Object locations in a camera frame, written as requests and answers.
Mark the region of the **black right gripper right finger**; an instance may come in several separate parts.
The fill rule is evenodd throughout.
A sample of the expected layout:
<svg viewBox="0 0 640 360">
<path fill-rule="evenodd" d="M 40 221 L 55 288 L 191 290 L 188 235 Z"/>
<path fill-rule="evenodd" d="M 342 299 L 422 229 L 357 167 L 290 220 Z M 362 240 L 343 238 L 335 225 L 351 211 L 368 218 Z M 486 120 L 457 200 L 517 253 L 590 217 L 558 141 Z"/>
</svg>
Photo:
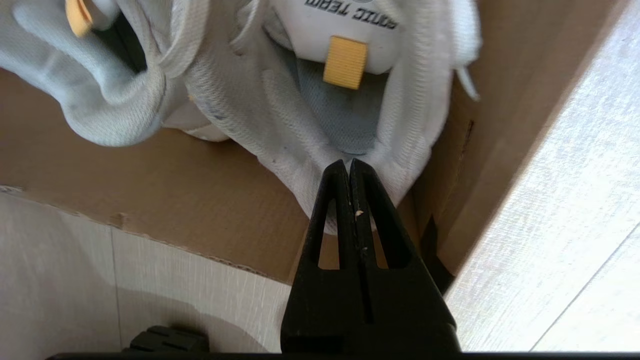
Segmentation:
<svg viewBox="0 0 640 360">
<path fill-rule="evenodd" d="M 455 320 L 372 166 L 350 165 L 368 353 L 459 353 Z"/>
</svg>

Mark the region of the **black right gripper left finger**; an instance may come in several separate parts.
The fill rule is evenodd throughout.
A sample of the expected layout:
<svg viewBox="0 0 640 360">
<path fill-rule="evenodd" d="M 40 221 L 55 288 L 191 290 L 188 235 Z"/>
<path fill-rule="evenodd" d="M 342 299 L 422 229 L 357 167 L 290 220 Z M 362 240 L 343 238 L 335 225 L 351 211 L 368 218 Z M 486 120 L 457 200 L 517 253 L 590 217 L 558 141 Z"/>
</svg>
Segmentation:
<svg viewBox="0 0 640 360">
<path fill-rule="evenodd" d="M 330 205 L 337 220 L 338 269 L 319 265 Z M 354 353 L 354 332 L 363 324 L 364 308 L 355 221 L 345 162 L 322 174 L 294 282 L 281 324 L 283 353 Z"/>
</svg>

